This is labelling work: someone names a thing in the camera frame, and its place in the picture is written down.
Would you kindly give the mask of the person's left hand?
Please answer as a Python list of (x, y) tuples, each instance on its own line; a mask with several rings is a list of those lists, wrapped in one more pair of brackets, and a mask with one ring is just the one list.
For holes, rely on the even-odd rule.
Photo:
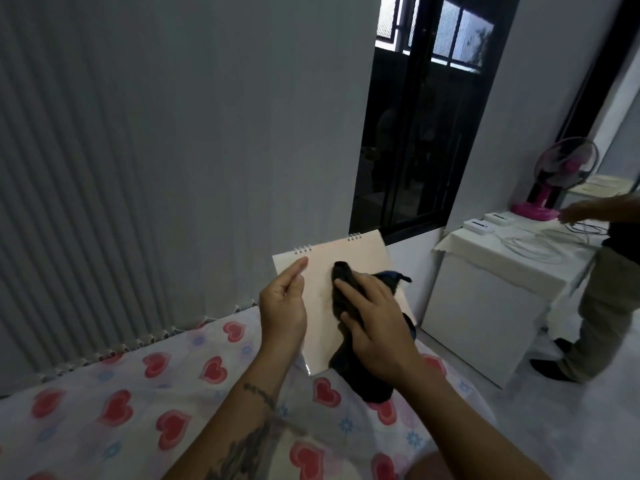
[(307, 311), (303, 302), (304, 277), (288, 290), (278, 290), (275, 278), (260, 292), (261, 352), (292, 363), (301, 352), (307, 331)]

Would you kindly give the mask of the person's right hand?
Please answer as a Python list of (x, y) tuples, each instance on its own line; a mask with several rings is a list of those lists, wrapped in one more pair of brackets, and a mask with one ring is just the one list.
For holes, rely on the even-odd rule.
[[(361, 285), (362, 273), (354, 278)], [(364, 339), (353, 340), (354, 351), (375, 377), (404, 393), (416, 367), (424, 365), (422, 358), (397, 307), (361, 307), (363, 296), (340, 279), (333, 281), (348, 300), (356, 306), (364, 322)]]

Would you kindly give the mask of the cream spiral-bound desk calendar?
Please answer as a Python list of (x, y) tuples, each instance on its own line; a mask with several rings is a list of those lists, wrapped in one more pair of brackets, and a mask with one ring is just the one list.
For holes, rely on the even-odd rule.
[(304, 363), (302, 370), (315, 376), (329, 368), (329, 360), (343, 341), (339, 320), (332, 310), (334, 263), (344, 261), (353, 271), (367, 274), (391, 271), (394, 267), (379, 230), (273, 255), (276, 273), (282, 273), (301, 257), (308, 258), (301, 274), (305, 280), (301, 297), (307, 312), (307, 329), (296, 352), (301, 355), (299, 362)]

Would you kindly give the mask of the black cloth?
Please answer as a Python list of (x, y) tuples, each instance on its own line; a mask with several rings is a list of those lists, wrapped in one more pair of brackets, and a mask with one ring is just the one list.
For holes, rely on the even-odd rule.
[[(382, 271), (375, 273), (374, 276), (384, 283), (393, 295), (395, 295), (398, 288), (400, 288), (400, 282), (412, 283), (412, 279), (409, 276), (398, 271)], [(356, 281), (351, 267), (345, 261), (336, 261), (334, 263), (331, 271), (331, 279), (332, 281), (340, 279), (347, 282), (363, 296), (365, 295), (364, 289)], [(394, 388), (375, 377), (375, 375), (366, 369), (354, 351), (353, 337), (350, 330), (341, 320), (342, 314), (347, 313), (364, 328), (362, 316), (356, 306), (354, 306), (335, 285), (333, 285), (332, 288), (332, 312), (335, 318), (341, 323), (339, 328), (344, 339), (329, 361), (330, 368), (336, 371), (348, 386), (351, 387), (354, 393), (365, 403), (381, 404), (388, 401), (391, 399)], [(411, 337), (415, 341), (417, 337), (415, 325), (406, 313), (403, 313), (403, 316)]]

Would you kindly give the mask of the person's left forearm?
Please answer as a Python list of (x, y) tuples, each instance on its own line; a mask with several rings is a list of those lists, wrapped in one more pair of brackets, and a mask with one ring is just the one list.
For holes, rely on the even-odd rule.
[(162, 480), (255, 480), (278, 396), (300, 348), (264, 340), (214, 416)]

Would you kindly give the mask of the person's right forearm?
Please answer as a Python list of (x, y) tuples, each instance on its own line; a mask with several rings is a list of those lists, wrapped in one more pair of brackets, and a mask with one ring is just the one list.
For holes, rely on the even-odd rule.
[(395, 388), (431, 434), (455, 480), (552, 480), (434, 368), (418, 360), (396, 379)]

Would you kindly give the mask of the white cabinet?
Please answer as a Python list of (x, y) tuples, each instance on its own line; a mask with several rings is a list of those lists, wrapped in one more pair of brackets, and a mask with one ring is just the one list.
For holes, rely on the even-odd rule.
[(498, 387), (504, 387), (542, 329), (574, 341), (588, 281), (551, 303), (443, 251), (421, 326)]

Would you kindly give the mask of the cream tablecloth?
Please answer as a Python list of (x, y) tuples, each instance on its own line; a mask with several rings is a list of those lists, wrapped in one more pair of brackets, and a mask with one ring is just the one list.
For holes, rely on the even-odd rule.
[(588, 276), (608, 226), (539, 222), (514, 215), (515, 226), (478, 235), (460, 228), (435, 247), (553, 303)]

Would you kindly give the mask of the black-framed window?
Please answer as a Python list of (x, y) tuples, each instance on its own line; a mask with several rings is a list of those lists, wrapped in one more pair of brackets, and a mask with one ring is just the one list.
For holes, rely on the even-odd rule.
[(349, 233), (443, 227), (520, 0), (381, 0)]

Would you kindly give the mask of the grey vertical blinds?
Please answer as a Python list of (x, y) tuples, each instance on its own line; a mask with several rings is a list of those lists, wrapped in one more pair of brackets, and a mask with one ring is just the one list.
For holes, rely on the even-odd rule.
[(347, 236), (380, 0), (0, 0), (0, 397)]

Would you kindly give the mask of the white heart-print bedsheet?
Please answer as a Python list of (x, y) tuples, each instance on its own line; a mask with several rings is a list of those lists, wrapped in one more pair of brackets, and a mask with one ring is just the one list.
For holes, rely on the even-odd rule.
[[(0, 480), (160, 480), (259, 345), (251, 308), (0, 401)], [(365, 403), (303, 367), (284, 380), (258, 480), (398, 480), (437, 451), (399, 393)]]

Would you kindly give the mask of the pink table fan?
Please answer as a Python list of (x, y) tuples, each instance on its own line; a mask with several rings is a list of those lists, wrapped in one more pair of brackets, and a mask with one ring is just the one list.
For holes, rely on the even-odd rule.
[(559, 211), (549, 203), (560, 193), (585, 183), (599, 161), (596, 144), (585, 137), (569, 137), (544, 151), (534, 167), (533, 196), (511, 206), (510, 212), (533, 221), (556, 219)]

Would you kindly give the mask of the cream paper sheets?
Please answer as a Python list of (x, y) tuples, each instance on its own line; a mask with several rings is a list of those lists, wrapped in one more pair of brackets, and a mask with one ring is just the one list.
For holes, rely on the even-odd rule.
[(580, 198), (608, 198), (629, 193), (633, 185), (633, 180), (596, 174), (573, 187), (569, 193), (578, 195)]

